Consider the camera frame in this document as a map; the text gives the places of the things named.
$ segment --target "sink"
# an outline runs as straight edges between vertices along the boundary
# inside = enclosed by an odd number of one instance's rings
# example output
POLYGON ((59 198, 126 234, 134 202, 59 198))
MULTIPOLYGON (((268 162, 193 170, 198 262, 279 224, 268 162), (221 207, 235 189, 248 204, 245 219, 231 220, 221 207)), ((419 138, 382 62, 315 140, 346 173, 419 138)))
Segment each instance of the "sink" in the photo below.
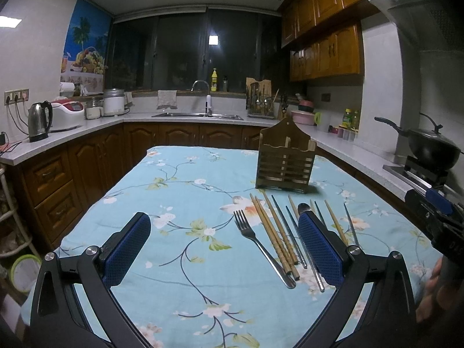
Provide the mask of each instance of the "sink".
POLYGON ((224 115, 222 113, 159 113, 157 115, 153 115, 152 118, 162 118, 162 117, 169 117, 169 118, 214 118, 214 119, 229 119, 229 120, 243 120, 238 115, 224 115))

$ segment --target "blue floral tablecloth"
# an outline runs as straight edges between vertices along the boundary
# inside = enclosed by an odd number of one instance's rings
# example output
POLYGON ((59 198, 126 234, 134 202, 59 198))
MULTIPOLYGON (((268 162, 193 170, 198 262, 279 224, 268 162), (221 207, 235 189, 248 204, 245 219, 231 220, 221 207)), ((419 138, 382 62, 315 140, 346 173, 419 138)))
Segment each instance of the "blue floral tablecloth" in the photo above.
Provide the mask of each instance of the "blue floral tablecloth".
MULTIPOLYGON (((310 269, 287 289, 265 257, 241 236, 233 212, 245 210, 261 242, 273 252, 252 206, 258 152, 157 146, 84 215, 57 250, 80 255, 102 245, 138 211, 152 231, 122 283, 111 288, 127 315, 156 348, 289 348, 308 330, 334 289, 320 293, 310 269)), ((326 221, 327 199, 347 232, 347 203, 357 236, 368 254, 400 251, 414 294, 439 257, 427 238, 372 191, 328 160, 316 156, 311 182, 317 192, 293 193, 296 204, 316 200, 326 221)), ((280 207, 287 192, 271 191, 280 207)), ((94 332, 106 337, 84 295, 77 292, 94 332)), ((366 286, 340 337, 356 326, 366 286)), ((21 315, 30 320, 32 292, 21 315)))

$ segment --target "kitchen counter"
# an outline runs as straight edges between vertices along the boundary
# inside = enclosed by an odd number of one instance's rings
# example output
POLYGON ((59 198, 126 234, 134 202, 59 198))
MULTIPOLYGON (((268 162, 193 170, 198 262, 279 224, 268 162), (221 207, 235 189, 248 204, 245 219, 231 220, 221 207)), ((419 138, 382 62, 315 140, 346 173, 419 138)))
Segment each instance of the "kitchen counter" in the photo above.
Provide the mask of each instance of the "kitchen counter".
MULTIPOLYGON (((221 111, 220 113, 236 114, 237 112, 221 111)), ((49 133, 49 137, 47 139, 41 140, 39 142, 30 143, 26 138, 24 142, 19 144, 11 153, 4 153, 0 157, 0 163, 15 166, 27 160, 28 158, 31 158, 55 146, 123 122, 216 123, 243 126, 262 126, 263 128, 273 126, 278 122, 277 120, 249 118, 247 117, 246 113, 239 113, 239 115, 241 115, 243 118, 242 121, 217 118, 152 117, 156 114, 157 113, 128 113, 126 115, 117 117, 102 117, 95 120, 85 120, 84 125, 79 128, 70 131, 49 133)), ((344 162, 366 174, 372 180, 385 187, 401 200, 404 200, 405 193, 411 189, 407 183, 401 181, 383 169, 383 165, 393 165, 393 163, 359 146, 356 146, 353 142, 339 139, 332 133, 320 132, 316 129, 316 127, 313 126, 305 126, 301 124, 297 125, 303 132, 310 135, 311 138, 317 142, 317 145, 321 149, 333 154, 337 158, 340 158, 344 162)))

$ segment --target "paper towel roll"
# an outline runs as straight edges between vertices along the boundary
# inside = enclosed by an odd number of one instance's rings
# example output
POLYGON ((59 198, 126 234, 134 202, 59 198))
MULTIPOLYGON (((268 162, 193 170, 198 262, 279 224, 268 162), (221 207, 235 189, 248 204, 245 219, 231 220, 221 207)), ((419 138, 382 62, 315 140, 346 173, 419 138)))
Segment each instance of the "paper towel roll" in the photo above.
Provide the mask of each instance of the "paper towel roll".
POLYGON ((59 83, 59 92, 74 92, 74 84, 72 82, 60 82, 59 83))

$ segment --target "power outlet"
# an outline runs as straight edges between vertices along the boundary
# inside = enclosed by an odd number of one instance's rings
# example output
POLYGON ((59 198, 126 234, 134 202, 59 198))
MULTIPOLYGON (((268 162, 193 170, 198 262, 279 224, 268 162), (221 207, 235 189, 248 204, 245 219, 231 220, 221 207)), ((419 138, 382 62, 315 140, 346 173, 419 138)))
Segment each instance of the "power outlet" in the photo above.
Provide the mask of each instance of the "power outlet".
POLYGON ((322 102, 330 102, 330 93, 322 93, 321 101, 322 102))
POLYGON ((29 100, 29 89, 10 90, 5 92, 5 105, 11 105, 16 102, 25 102, 29 100))

